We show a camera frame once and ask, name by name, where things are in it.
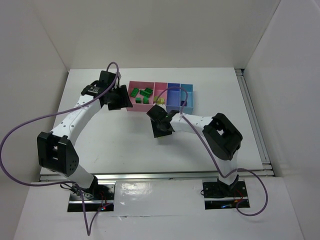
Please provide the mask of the purple lego plate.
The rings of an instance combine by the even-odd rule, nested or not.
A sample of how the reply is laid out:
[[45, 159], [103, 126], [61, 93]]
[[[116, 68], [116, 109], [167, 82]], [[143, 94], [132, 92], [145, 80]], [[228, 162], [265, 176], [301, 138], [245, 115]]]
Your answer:
[[182, 100], [182, 101], [180, 102], [180, 105], [181, 105], [181, 106], [186, 106], [186, 105], [187, 105], [187, 102], [184, 101], [184, 100]]

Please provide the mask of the green on yellow lego stack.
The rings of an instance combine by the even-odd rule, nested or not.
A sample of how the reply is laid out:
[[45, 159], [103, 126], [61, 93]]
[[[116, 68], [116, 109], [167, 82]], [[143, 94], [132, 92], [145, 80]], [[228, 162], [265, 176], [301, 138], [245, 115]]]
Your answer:
[[165, 99], [164, 98], [159, 98], [157, 101], [158, 104], [165, 104]]

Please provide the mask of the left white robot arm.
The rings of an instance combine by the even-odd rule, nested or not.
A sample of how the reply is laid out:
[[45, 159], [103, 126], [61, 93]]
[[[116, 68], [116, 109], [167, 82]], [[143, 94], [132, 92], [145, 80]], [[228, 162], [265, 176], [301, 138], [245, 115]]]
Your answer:
[[99, 79], [81, 91], [75, 110], [50, 132], [41, 132], [37, 137], [39, 165], [64, 176], [92, 196], [107, 191], [107, 188], [80, 165], [74, 146], [85, 126], [103, 106], [110, 111], [133, 106], [127, 87], [120, 84], [120, 79], [119, 73], [101, 71]]

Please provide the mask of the lime lego brick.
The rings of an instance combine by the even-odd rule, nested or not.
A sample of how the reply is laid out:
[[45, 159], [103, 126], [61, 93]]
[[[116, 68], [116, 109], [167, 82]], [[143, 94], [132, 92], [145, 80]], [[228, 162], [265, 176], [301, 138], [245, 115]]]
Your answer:
[[161, 99], [162, 99], [162, 98], [159, 97], [159, 96], [155, 96], [155, 97], [154, 97], [154, 101], [155, 101], [155, 102], [157, 102], [157, 101], [159, 101], [159, 100], [161, 100]]

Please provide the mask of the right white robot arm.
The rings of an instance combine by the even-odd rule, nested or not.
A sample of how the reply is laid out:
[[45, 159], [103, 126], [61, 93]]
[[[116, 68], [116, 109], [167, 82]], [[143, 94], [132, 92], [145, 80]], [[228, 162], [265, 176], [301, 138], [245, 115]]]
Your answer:
[[146, 114], [150, 117], [155, 138], [174, 132], [196, 134], [218, 171], [219, 188], [230, 191], [235, 187], [239, 180], [238, 151], [243, 136], [224, 114], [197, 116], [178, 110], [166, 112], [157, 104]]

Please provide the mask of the green square lego brick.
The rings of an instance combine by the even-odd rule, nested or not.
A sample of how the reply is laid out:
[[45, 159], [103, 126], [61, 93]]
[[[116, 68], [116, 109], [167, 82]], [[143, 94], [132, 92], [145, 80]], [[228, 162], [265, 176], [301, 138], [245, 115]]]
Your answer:
[[143, 96], [143, 97], [146, 97], [146, 98], [150, 98], [150, 96], [151, 96], [151, 93], [149, 93], [149, 92], [147, 92], [147, 91], [145, 91], [145, 90], [140, 90], [140, 91], [139, 91], [139, 94], [140, 94], [141, 96]]

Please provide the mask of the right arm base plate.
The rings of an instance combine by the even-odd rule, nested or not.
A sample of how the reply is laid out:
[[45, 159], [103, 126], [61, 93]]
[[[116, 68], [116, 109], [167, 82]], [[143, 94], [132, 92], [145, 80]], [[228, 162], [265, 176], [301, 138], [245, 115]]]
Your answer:
[[205, 210], [250, 208], [247, 187], [244, 181], [238, 181], [232, 190], [223, 190], [217, 181], [202, 183], [200, 194], [204, 198]]

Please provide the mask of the green slope lego with white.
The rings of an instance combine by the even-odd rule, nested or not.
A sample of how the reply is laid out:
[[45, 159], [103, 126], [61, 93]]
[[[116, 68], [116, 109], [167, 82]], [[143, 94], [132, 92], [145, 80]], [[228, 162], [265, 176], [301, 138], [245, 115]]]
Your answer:
[[151, 95], [151, 94], [153, 93], [153, 89], [152, 89], [152, 88], [149, 88], [149, 87], [146, 87], [146, 88], [144, 89], [144, 91], [145, 91], [146, 93], [148, 93], [149, 95]]

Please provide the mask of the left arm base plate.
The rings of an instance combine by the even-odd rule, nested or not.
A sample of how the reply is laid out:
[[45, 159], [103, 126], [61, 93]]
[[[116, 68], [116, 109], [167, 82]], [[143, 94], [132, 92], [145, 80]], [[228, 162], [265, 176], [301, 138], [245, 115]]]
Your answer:
[[[84, 206], [86, 212], [96, 212], [100, 209], [101, 212], [113, 212], [114, 211], [114, 198], [116, 184], [104, 184], [104, 189], [100, 190], [95, 195], [85, 193], [83, 191]], [[60, 184], [60, 187], [64, 190], [68, 190], [69, 200], [67, 212], [79, 213], [83, 211], [82, 199], [79, 190], [70, 184]]]

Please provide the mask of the green long lego plate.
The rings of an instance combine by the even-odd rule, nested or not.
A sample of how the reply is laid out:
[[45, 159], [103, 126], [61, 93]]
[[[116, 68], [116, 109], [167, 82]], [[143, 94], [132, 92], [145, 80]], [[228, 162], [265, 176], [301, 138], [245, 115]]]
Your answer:
[[138, 93], [139, 93], [139, 89], [138, 88], [133, 88], [133, 90], [131, 91], [131, 93], [130, 93], [130, 96], [132, 97], [132, 98], [135, 98], [137, 95], [138, 95]]

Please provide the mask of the small green slope lego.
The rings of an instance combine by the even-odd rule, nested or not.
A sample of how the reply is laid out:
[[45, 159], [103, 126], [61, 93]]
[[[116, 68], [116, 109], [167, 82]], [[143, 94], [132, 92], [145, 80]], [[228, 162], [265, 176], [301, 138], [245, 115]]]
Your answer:
[[141, 103], [141, 98], [140, 97], [136, 97], [135, 98], [135, 103], [136, 104], [140, 104]]

